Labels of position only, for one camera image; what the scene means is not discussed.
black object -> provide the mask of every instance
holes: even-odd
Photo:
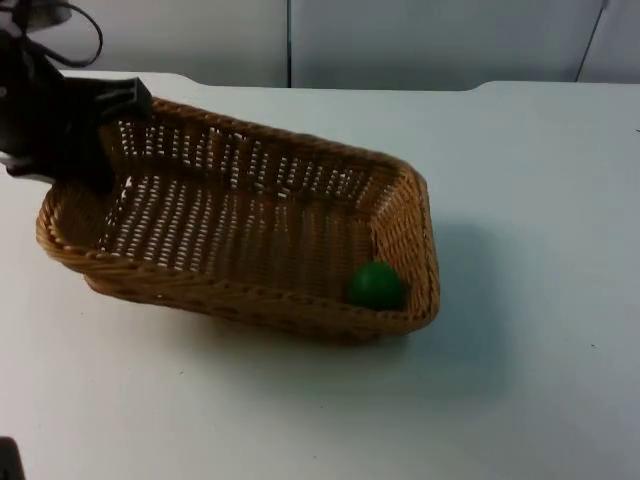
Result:
[[[111,191],[114,173],[98,129],[121,117],[151,118],[151,94],[140,79],[65,78],[47,57],[67,65],[91,64],[102,49],[100,27],[82,10],[98,32],[100,46],[87,61],[73,61],[32,41],[26,34],[29,0],[11,11],[20,34],[0,30],[0,161],[14,177],[45,181],[79,180],[97,193]]]
[[[25,480],[18,445],[8,437],[0,437],[0,480]]]

basket rim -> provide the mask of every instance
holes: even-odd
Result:
[[[384,323],[390,329],[393,326],[397,327],[398,323],[403,323],[409,324],[412,328],[408,331],[411,331],[421,328],[433,319],[431,315],[410,315],[401,311],[373,311],[330,298],[216,279],[206,274],[174,270],[147,260],[135,260],[97,248],[74,245],[57,228],[55,221],[57,212],[64,208],[61,205],[62,197],[73,188],[73,184],[58,182],[47,192],[36,222],[36,239],[50,257],[83,275],[118,281],[123,278],[122,272],[126,271],[130,279],[139,277],[145,287],[161,286],[171,290],[178,289],[182,295],[186,296],[189,290],[198,287],[211,288],[212,294],[217,291],[241,291],[262,301],[282,301],[300,307],[313,305],[326,309],[328,315],[330,312],[340,311],[341,314],[349,315],[352,319],[361,318],[370,321],[375,318],[376,322]]]

wicker basket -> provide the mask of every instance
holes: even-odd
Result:
[[[405,163],[158,99],[151,123],[101,134],[114,191],[56,183],[37,222],[95,291],[318,336],[406,334],[436,315],[426,184]],[[410,286],[403,311],[344,303],[372,259]]]

